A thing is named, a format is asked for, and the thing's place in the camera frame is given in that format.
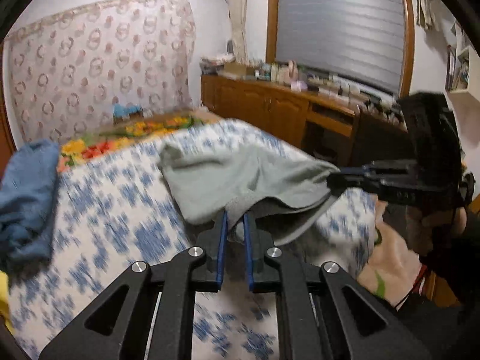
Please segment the right hand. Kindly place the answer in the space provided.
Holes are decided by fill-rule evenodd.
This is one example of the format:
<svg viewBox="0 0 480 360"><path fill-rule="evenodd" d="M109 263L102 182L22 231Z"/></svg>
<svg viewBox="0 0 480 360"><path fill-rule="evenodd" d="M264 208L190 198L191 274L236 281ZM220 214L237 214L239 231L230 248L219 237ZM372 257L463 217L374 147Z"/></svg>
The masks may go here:
<svg viewBox="0 0 480 360"><path fill-rule="evenodd" d="M406 209L407 247L420 256L426 256L433 250L435 237L460 235L464 232L466 224L467 213L464 207L424 214L420 209L408 206Z"/></svg>

